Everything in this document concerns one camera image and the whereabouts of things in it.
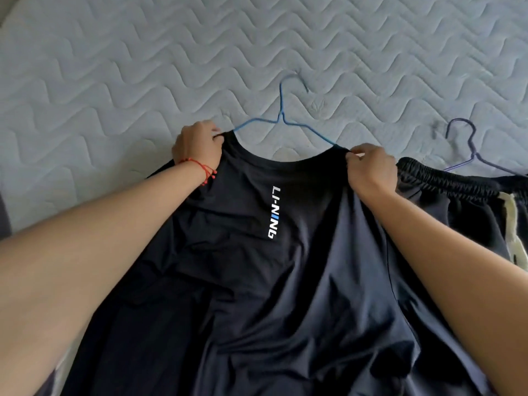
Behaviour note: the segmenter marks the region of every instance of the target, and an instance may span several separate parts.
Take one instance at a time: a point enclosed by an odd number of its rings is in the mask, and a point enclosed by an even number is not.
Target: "brand logo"
[[[280,192],[281,189],[274,186],[271,191],[271,197],[273,197],[273,204],[271,205],[271,223],[269,224],[268,238],[273,239],[273,236],[277,234],[277,226],[279,225],[279,206],[277,203],[280,198],[275,195],[275,191]]]

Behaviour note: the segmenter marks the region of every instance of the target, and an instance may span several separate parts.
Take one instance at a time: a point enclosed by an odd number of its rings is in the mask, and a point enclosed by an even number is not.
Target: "white drawstring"
[[[505,241],[510,254],[510,261],[528,271],[528,255],[524,249],[524,245],[517,235],[517,219],[518,211],[515,202],[515,195],[500,192],[498,198],[504,200],[504,208],[506,210],[506,234]]]

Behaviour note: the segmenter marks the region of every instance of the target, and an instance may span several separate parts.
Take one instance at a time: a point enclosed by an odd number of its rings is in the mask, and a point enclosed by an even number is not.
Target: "red bracelet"
[[[201,162],[195,160],[194,158],[184,158],[183,160],[180,161],[180,163],[184,163],[186,161],[192,161],[194,163],[197,163],[198,165],[200,165],[200,167],[202,167],[202,169],[205,171],[205,180],[202,182],[202,186],[205,186],[205,184],[207,183],[208,179],[211,177],[213,179],[216,178],[216,174],[218,173],[215,169],[211,168],[210,166],[208,165],[204,165],[202,164]]]

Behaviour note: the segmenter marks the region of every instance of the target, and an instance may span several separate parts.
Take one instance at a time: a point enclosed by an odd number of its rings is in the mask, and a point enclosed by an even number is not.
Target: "wire hanger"
[[[475,144],[473,143],[473,138],[475,136],[475,133],[477,133],[477,128],[475,127],[475,124],[473,124],[473,122],[470,121],[469,119],[465,119],[465,118],[452,119],[447,124],[447,130],[445,131],[445,133],[446,133],[445,134],[445,138],[446,139],[449,136],[449,130],[451,129],[451,125],[453,124],[453,122],[458,122],[458,121],[465,122],[466,124],[471,126],[472,132],[471,132],[471,135],[469,136],[469,139],[467,140],[467,145],[469,146],[469,150],[471,150],[471,157],[468,160],[466,160],[466,161],[464,161],[462,163],[458,163],[457,165],[454,165],[452,167],[448,167],[448,168],[444,169],[444,171],[452,171],[453,169],[460,168],[460,167],[462,167],[462,166],[464,166],[466,164],[469,164],[474,159],[478,159],[479,161],[485,163],[486,165],[489,165],[491,167],[494,167],[494,168],[500,169],[502,171],[508,172],[509,174],[519,175],[519,176],[526,176],[524,174],[519,174],[518,172],[512,171],[512,170],[510,170],[508,168],[501,167],[500,165],[493,164],[492,162],[483,159],[482,156],[480,155],[480,153],[477,151],[477,148],[475,147]]]
[[[298,73],[291,73],[289,75],[286,75],[284,78],[282,78],[282,80],[280,81],[280,84],[279,84],[279,95],[281,96],[280,97],[280,111],[279,111],[279,115],[277,115],[277,119],[275,120],[272,120],[272,119],[266,119],[266,118],[251,118],[249,120],[247,120],[246,122],[244,122],[243,124],[237,126],[236,128],[233,129],[233,132],[236,132],[237,130],[239,129],[242,129],[244,126],[246,126],[247,124],[249,123],[252,123],[252,122],[267,122],[267,123],[279,123],[281,121],[281,117],[282,117],[282,121],[288,125],[288,126],[299,126],[300,128],[306,128],[308,130],[310,130],[311,132],[315,133],[316,135],[318,135],[321,139],[325,140],[326,142],[330,143],[332,146],[335,146],[336,143],[333,142],[332,140],[324,137],[322,134],[320,134],[318,131],[316,131],[314,128],[312,128],[310,125],[307,125],[305,123],[295,123],[295,122],[290,122],[286,119],[286,116],[284,114],[284,95],[282,94],[282,84],[284,83],[284,81],[288,80],[288,79],[291,79],[291,78],[296,78],[296,79],[299,79],[300,82],[302,83],[302,85],[304,86],[306,92],[308,93],[309,90],[308,90],[308,86],[306,85],[306,82],[304,81],[304,79],[302,79],[302,77],[298,74]]]

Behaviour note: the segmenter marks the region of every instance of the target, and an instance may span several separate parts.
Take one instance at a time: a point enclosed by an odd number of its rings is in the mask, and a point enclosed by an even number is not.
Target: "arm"
[[[216,168],[212,122],[183,128],[173,154]],[[90,315],[205,179],[181,163],[0,242],[0,394],[33,394]]]
[[[528,389],[528,274],[395,193],[382,148],[347,154],[348,180],[500,394]],[[364,153],[360,158],[355,153]]]

